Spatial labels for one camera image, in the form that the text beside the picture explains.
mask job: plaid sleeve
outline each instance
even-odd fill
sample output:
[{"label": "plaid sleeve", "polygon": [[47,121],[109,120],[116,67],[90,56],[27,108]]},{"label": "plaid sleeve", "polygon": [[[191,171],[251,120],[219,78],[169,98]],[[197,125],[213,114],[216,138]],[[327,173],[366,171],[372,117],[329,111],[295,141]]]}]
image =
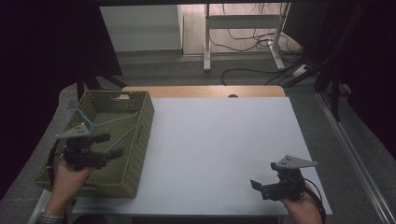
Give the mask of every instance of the plaid sleeve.
[{"label": "plaid sleeve", "polygon": [[47,215],[45,213],[41,213],[37,221],[35,222],[35,224],[63,224],[63,223],[64,223],[64,217]]}]

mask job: white wall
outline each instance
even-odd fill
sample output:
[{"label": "white wall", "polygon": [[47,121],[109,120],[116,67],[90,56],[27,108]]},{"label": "white wall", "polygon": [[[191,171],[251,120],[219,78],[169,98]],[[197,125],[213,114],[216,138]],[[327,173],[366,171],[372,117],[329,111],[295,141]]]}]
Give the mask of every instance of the white wall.
[{"label": "white wall", "polygon": [[181,49],[177,5],[100,9],[116,52]]}]

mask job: white table surface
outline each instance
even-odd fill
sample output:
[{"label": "white table surface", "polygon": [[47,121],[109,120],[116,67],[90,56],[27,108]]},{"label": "white table surface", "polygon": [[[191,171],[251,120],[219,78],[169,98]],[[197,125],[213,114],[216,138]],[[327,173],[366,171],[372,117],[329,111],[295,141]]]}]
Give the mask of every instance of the white table surface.
[{"label": "white table surface", "polygon": [[[278,183],[270,162],[311,160],[287,97],[152,98],[155,113],[135,199],[79,198],[74,213],[282,216],[250,179]],[[317,184],[315,168],[303,176]]]}]

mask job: green plastic basket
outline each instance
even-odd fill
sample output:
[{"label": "green plastic basket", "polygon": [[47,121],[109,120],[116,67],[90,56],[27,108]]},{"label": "green plastic basket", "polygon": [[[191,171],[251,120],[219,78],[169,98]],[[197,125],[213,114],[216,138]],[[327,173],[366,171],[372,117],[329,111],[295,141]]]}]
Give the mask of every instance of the green plastic basket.
[{"label": "green plastic basket", "polygon": [[[91,150],[105,152],[122,149],[122,156],[93,171],[78,193],[80,197],[134,198],[146,156],[154,116],[147,91],[86,91],[78,103],[66,130],[84,122],[90,136],[110,133],[110,140],[92,145]],[[55,166],[63,159],[66,140],[56,146]],[[49,191],[47,164],[35,183]]]}]

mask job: hand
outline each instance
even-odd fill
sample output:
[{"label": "hand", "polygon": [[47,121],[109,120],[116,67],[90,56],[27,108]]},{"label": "hand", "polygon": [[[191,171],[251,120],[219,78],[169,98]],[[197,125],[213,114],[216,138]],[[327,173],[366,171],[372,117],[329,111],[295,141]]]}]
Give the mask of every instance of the hand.
[{"label": "hand", "polygon": [[[307,188],[311,189],[308,184],[305,183],[305,185]],[[301,199],[297,202],[289,199],[282,199],[280,201],[285,204],[285,207],[288,209],[288,212],[291,215],[294,223],[321,224],[321,217],[317,203],[306,192],[304,192]]]},{"label": "hand", "polygon": [[44,213],[47,215],[63,216],[69,204],[84,185],[93,167],[86,167],[76,171],[66,161],[59,163],[55,172],[55,181],[49,202]]}]

